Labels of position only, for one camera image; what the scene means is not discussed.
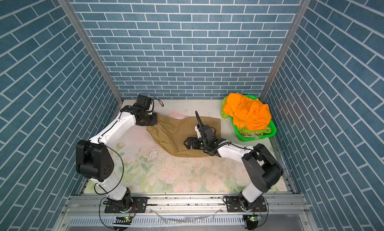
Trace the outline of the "tan drawstring shorts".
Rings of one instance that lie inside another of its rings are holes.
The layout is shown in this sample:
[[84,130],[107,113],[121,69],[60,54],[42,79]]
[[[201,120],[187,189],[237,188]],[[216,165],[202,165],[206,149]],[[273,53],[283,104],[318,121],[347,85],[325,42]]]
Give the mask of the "tan drawstring shorts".
[[188,137],[197,137],[195,127],[198,121],[195,117],[189,116],[184,119],[157,114],[157,124],[148,126],[147,132],[151,135],[157,145],[168,154],[175,157],[201,158],[209,155],[202,150],[187,149],[184,142]]

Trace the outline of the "green perforated plastic basket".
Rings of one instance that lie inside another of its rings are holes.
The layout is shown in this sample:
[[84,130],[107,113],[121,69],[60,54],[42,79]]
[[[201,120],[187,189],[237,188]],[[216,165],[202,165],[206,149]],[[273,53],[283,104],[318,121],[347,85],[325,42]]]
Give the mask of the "green perforated plastic basket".
[[231,93],[222,100],[221,117],[229,118],[238,140],[264,139],[276,134],[270,108],[253,95]]

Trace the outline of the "orange shorts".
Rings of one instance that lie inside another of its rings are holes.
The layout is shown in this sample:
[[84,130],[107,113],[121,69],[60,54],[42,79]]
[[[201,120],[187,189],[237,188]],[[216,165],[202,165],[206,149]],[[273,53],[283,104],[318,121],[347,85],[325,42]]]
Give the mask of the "orange shorts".
[[222,114],[223,119],[231,117],[236,127],[249,130],[265,129],[272,119],[267,104],[239,93],[231,93],[223,100]]

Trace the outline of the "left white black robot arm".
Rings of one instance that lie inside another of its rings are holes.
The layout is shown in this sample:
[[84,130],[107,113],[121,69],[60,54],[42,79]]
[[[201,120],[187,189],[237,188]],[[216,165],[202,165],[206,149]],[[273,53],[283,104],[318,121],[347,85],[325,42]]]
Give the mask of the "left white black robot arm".
[[100,133],[89,140],[80,140],[76,145],[76,171],[98,185],[107,200],[128,209],[132,203],[129,189],[122,177],[114,174],[115,163],[110,152],[111,143],[118,141],[133,126],[154,126],[157,114],[143,107],[125,106],[120,114]]

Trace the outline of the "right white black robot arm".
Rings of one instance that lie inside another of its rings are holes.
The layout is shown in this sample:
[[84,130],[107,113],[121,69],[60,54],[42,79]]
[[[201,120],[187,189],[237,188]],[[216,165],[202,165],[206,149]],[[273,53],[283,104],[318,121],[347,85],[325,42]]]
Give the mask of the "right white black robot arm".
[[187,149],[202,150],[210,156],[229,158],[242,163],[250,178],[250,183],[239,194],[241,207],[248,211],[256,206],[255,201],[267,193],[283,175],[278,161],[263,144],[253,147],[234,144],[224,138],[217,138],[211,127],[197,125],[197,137],[184,141]]

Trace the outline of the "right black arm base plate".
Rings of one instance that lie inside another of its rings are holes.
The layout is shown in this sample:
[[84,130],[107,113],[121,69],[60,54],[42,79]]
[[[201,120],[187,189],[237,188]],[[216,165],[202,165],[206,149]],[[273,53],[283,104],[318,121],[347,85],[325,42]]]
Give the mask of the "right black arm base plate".
[[263,197],[258,197],[252,203],[248,202],[242,196],[224,196],[222,200],[229,213],[266,212],[268,209]]

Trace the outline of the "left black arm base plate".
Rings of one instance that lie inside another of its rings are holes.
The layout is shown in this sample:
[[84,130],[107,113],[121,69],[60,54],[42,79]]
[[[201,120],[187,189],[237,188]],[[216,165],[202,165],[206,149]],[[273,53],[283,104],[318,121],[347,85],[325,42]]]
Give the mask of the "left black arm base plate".
[[106,214],[144,213],[148,204],[148,197],[125,197],[121,201],[107,199],[103,201]]

